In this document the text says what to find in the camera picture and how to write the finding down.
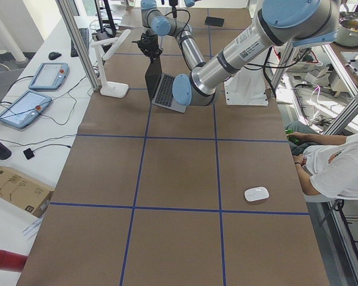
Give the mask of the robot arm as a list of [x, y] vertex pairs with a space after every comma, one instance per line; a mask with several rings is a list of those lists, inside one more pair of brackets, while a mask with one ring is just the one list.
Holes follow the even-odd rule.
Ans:
[[141, 2], [142, 25], [172, 36], [183, 49], [190, 74], [175, 77], [172, 94], [180, 105], [207, 106], [216, 87], [265, 49], [292, 41], [294, 46], [331, 43], [338, 33], [340, 1], [263, 1], [252, 24], [205, 62], [186, 23], [164, 16], [155, 1]]

